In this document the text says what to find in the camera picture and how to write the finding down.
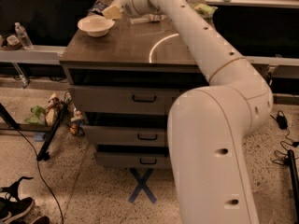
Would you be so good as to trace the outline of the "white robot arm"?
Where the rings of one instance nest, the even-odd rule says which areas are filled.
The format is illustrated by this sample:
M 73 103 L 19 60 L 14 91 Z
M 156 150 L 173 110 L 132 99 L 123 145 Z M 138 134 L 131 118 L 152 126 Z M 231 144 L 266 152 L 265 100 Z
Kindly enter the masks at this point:
M 263 77 L 187 0 L 119 0 L 131 17 L 164 14 L 208 84 L 172 104 L 167 138 L 183 224 L 259 224 L 242 150 L 273 107 Z

